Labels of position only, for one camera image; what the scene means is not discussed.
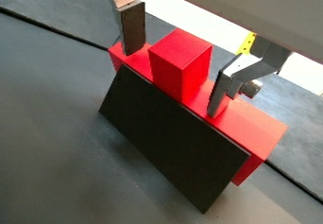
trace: gray floor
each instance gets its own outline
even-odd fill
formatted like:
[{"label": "gray floor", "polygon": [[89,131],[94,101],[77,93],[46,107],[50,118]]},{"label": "gray floor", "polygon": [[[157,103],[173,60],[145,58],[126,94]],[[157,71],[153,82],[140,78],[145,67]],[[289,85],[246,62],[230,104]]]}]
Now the gray floor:
[{"label": "gray floor", "polygon": [[0,14],[0,223],[320,223],[262,165],[201,215],[98,115],[105,52]]}]

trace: white wall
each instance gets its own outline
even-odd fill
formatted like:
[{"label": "white wall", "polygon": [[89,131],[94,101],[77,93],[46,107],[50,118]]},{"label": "white wall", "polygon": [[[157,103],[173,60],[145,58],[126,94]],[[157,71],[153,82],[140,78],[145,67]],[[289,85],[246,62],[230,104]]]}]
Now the white wall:
[{"label": "white wall", "polygon": [[[182,0],[142,0],[146,12],[209,43],[236,53],[248,31]],[[323,92],[323,65],[293,53],[281,70],[285,78],[314,94]]]}]

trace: metal bracket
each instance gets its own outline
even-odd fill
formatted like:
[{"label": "metal bracket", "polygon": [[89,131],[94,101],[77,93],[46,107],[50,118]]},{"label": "metal bracket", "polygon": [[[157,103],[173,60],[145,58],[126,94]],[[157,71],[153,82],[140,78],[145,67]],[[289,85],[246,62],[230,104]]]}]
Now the metal bracket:
[{"label": "metal bracket", "polygon": [[261,89],[261,85],[253,79],[278,71],[286,61],[290,51],[264,38],[256,38],[250,47],[252,56],[238,54],[220,69],[213,91],[209,96],[206,113],[216,117],[225,109],[228,101],[222,101],[226,95],[234,99],[237,94],[244,93],[253,97]]}]

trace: flat black plate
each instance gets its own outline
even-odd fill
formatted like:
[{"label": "flat black plate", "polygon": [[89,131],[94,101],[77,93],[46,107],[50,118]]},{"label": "flat black plate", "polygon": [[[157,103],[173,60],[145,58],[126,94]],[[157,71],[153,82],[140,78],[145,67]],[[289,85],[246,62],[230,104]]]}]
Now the flat black plate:
[{"label": "flat black plate", "polygon": [[125,66],[99,112],[204,213],[248,154]]}]

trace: red base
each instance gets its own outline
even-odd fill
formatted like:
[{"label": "red base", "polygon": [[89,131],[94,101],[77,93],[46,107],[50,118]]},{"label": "red base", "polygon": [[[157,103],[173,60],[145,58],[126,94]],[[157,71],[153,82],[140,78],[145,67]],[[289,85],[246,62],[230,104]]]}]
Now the red base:
[{"label": "red base", "polygon": [[[122,53],[121,43],[117,43],[107,49],[107,53],[115,70],[124,63],[146,80],[152,81],[148,49],[149,45],[145,44],[138,52],[126,57]],[[206,115],[206,104],[213,84],[214,82],[206,79],[192,98],[180,104],[250,153],[250,157],[232,180],[236,185],[240,185],[264,162],[288,127],[240,98],[230,100],[226,109],[216,118],[210,118]]]}]

